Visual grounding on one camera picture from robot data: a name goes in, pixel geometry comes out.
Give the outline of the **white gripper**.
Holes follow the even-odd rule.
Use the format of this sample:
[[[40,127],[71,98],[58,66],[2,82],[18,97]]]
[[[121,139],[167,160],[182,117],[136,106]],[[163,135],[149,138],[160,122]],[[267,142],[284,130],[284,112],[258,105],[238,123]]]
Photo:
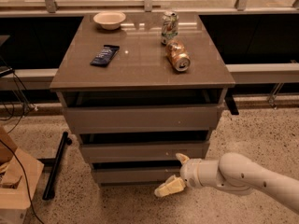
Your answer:
[[[177,153],[176,157],[183,164],[180,169],[182,178],[171,175],[154,191],[156,197],[165,197],[182,192],[186,185],[193,189],[202,187],[222,189],[225,186],[225,179],[219,171],[218,161],[190,159],[182,153]]]

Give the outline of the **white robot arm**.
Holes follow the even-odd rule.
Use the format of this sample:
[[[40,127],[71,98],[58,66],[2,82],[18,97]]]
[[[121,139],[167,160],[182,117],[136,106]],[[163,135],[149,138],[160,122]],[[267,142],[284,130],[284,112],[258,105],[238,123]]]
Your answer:
[[[299,213],[299,181],[263,168],[244,155],[230,152],[218,160],[191,159],[177,153],[182,164],[179,176],[171,175],[154,194],[164,197],[185,188],[212,187],[234,195],[249,195],[254,189]]]

